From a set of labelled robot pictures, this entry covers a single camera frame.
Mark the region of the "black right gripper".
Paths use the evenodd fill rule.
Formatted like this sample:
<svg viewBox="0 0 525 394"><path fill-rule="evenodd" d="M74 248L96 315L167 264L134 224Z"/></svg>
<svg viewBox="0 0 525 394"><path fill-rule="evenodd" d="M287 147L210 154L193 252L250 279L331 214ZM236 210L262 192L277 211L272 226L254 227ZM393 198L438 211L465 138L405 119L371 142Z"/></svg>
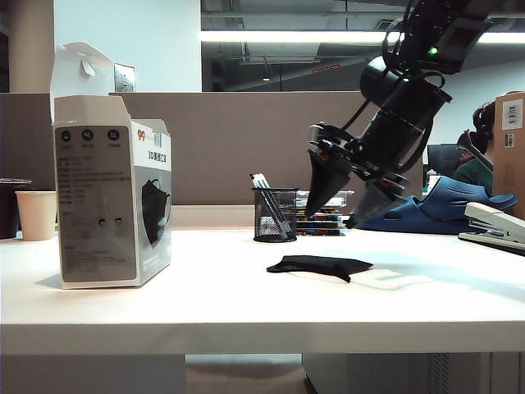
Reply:
<svg viewBox="0 0 525 394"><path fill-rule="evenodd" d="M431 130L431 112L381 108L361 135L318 122L310 126L308 154L312 176L307 217L318 212L356 176L367 185L363 198L346 220L352 229L405 202L404 175L419 160Z"/></svg>

